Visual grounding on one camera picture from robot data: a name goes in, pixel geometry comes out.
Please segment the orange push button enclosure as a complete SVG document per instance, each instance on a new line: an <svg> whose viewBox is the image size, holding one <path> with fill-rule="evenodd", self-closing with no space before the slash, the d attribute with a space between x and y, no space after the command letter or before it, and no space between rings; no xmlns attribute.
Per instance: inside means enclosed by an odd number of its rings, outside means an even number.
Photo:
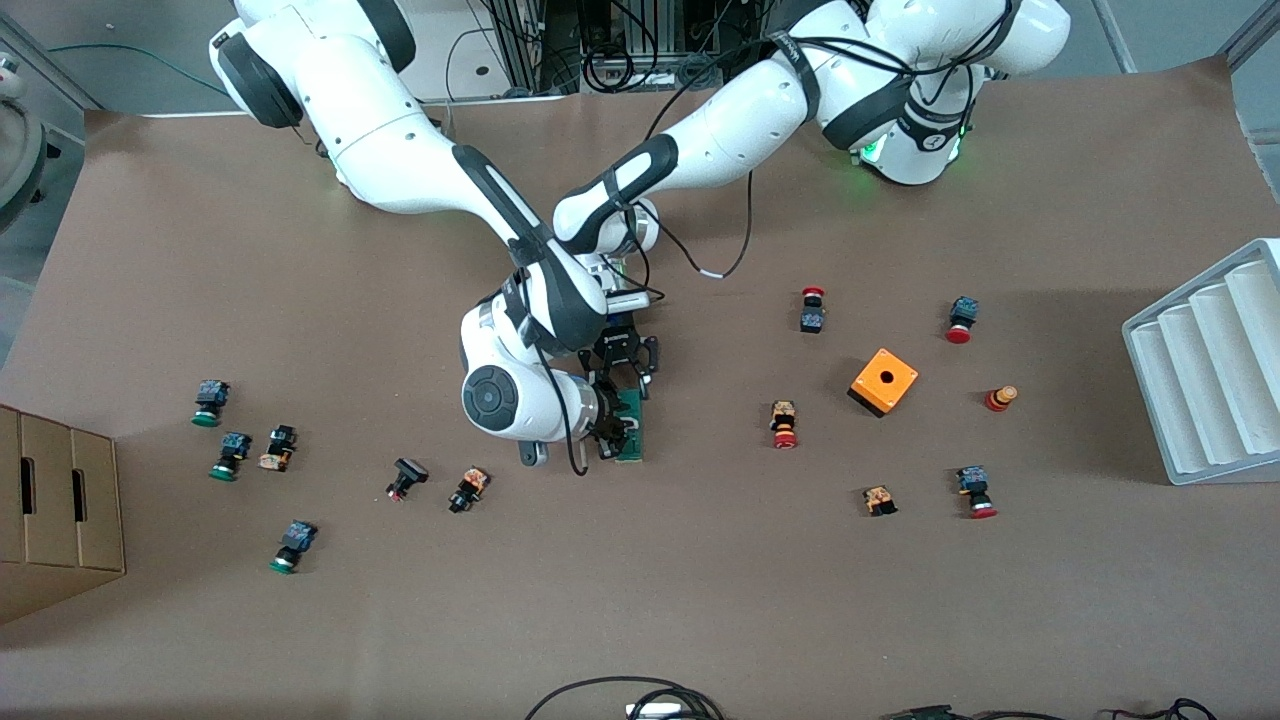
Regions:
<svg viewBox="0 0 1280 720"><path fill-rule="evenodd" d="M846 395L872 416L891 414L919 378L919 372L887 348L878 348L850 382Z"/></svg>

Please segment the aluminium equipment rack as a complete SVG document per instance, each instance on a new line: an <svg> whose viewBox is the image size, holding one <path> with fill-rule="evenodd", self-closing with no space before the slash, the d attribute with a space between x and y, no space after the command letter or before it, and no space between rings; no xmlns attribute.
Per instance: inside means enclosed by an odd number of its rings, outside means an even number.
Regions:
<svg viewBox="0 0 1280 720"><path fill-rule="evenodd" d="M763 53L782 0L463 0L504 97L713 88Z"/></svg>

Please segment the brown cardboard box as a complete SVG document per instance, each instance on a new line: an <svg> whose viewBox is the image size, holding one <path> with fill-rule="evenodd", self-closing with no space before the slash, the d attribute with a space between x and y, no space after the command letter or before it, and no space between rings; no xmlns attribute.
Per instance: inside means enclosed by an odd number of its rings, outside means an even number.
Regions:
<svg viewBox="0 0 1280 720"><path fill-rule="evenodd" d="M115 442L0 404L0 626L124 575Z"/></svg>

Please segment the grey aluminium profile bar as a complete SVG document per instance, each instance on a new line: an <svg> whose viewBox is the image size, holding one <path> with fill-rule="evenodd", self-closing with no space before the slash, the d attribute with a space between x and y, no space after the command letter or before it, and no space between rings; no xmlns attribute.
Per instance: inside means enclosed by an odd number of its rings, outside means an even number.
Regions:
<svg viewBox="0 0 1280 720"><path fill-rule="evenodd" d="M1135 74L1137 63L1110 0L1089 0L1098 19L1102 35L1114 56L1117 69L1123 74Z"/></svg>

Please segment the grey round stand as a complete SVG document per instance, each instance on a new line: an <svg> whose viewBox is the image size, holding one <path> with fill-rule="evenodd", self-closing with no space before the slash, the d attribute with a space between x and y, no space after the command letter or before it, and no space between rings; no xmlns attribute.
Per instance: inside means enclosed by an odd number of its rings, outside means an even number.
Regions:
<svg viewBox="0 0 1280 720"><path fill-rule="evenodd" d="M44 123L22 102L24 94L19 63L0 51L0 234L44 199L49 142Z"/></svg>

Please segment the green load switch white lever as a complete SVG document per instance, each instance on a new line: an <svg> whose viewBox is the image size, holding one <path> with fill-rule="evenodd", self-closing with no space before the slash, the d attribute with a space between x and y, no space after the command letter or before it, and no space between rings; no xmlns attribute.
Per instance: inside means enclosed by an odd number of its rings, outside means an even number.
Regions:
<svg viewBox="0 0 1280 720"><path fill-rule="evenodd" d="M618 400L617 415L625 425L625 443L614 460L617 462L640 462L644 460L643 393L636 388L621 388Z"/></svg>

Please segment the beige black switch block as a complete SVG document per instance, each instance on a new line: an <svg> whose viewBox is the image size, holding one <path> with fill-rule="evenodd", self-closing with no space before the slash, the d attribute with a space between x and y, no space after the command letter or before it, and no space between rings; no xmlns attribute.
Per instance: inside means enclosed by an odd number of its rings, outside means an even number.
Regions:
<svg viewBox="0 0 1280 720"><path fill-rule="evenodd" d="M296 428L278 425L270 430L268 448L260 455L257 468L266 471L287 471L297 446Z"/></svg>

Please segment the white ribbed plastic tray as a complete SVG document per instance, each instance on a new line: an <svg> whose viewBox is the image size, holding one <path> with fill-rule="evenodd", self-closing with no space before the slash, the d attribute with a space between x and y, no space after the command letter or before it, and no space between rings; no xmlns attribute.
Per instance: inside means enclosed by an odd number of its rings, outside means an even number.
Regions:
<svg viewBox="0 0 1280 720"><path fill-rule="evenodd" d="M1280 237L1135 314L1123 338L1171 484L1280 483Z"/></svg>

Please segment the green mushroom push button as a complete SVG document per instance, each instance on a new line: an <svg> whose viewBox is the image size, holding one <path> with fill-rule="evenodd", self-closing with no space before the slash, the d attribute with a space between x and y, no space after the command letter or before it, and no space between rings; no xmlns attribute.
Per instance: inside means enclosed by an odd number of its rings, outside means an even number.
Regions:
<svg viewBox="0 0 1280 720"><path fill-rule="evenodd" d="M253 437L241 432L229 432L223 436L220 454L211 465L207 475L215 480L236 482L241 464L248 457Z"/></svg>
<svg viewBox="0 0 1280 720"><path fill-rule="evenodd" d="M200 383L191 421L197 427L215 428L221 424L223 409L230 395L230 384L224 380L206 379Z"/></svg>
<svg viewBox="0 0 1280 720"><path fill-rule="evenodd" d="M293 520L285 529L280 541L280 548L271 559L269 568L273 571L289 575L296 573L303 555L310 550L317 527L310 521Z"/></svg>

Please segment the black selector switch orange block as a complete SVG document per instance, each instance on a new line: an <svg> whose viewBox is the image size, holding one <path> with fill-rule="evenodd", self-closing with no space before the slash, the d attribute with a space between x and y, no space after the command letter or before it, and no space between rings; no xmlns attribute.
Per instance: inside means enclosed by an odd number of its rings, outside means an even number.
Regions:
<svg viewBox="0 0 1280 720"><path fill-rule="evenodd" d="M467 512L480 501L490 483L492 478L485 470L477 466L468 468L449 498L448 510L453 514Z"/></svg>

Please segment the black pushbutton pink tip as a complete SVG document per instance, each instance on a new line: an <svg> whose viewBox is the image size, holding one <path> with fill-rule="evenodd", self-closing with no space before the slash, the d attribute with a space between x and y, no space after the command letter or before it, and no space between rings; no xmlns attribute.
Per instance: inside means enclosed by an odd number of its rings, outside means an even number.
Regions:
<svg viewBox="0 0 1280 720"><path fill-rule="evenodd" d="M393 502L402 502L410 491L429 479L429 471L410 457L399 457L394 462L396 479L385 488L387 496Z"/></svg>

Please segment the white back table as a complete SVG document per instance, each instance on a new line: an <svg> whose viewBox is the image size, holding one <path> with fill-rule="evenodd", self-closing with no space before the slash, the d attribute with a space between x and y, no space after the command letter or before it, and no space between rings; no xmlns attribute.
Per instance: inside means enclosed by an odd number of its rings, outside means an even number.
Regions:
<svg viewBox="0 0 1280 720"><path fill-rule="evenodd" d="M500 53L500 27L480 0L394 0L413 31L416 58L402 78L428 104L521 97ZM119 0L102 22L104 38L84 54L118 64L111 88L122 111L141 115L237 114L209 59L209 41L236 17L234 0Z"/></svg>

